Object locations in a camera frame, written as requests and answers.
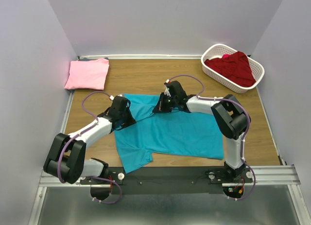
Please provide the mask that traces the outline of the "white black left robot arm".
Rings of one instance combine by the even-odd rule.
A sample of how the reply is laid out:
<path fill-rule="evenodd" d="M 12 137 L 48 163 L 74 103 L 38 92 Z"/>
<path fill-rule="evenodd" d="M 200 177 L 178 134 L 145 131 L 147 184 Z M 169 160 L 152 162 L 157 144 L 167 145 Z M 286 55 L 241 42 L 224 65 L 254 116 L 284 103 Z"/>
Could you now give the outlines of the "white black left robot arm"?
<path fill-rule="evenodd" d="M 85 159 L 86 150 L 98 140 L 136 123 L 130 112 L 131 102 L 124 96 L 111 97 L 112 105 L 95 116 L 94 121 L 71 134 L 55 136 L 43 171 L 61 183 L 75 183 L 81 177 L 91 177 L 96 183 L 109 178 L 108 164 L 96 158 Z"/>

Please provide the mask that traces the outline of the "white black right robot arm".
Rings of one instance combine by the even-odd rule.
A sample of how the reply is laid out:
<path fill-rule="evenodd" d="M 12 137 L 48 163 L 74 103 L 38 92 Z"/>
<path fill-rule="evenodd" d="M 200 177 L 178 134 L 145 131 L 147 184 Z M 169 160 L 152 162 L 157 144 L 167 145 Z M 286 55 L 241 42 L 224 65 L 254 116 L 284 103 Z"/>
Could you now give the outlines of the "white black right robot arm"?
<path fill-rule="evenodd" d="M 244 157 L 245 136 L 251 119 L 235 96 L 207 98 L 188 95 L 178 81 L 165 83 L 165 91 L 153 109 L 153 113 L 170 113 L 174 108 L 186 113 L 213 115 L 219 130 L 226 137 L 227 155 L 224 163 L 224 178 L 235 182 L 246 168 Z"/>

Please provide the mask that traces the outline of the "teal t-shirt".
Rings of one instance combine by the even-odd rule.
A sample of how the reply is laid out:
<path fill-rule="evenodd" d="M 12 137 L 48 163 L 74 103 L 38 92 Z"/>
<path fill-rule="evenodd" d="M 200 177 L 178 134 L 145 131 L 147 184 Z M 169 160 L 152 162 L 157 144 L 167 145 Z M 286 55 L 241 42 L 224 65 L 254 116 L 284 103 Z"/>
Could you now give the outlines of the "teal t-shirt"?
<path fill-rule="evenodd" d="M 152 162 L 152 154 L 223 159 L 223 135 L 209 114 L 153 113 L 155 95 L 126 94 L 136 124 L 115 131 L 118 154 L 126 173 Z"/>

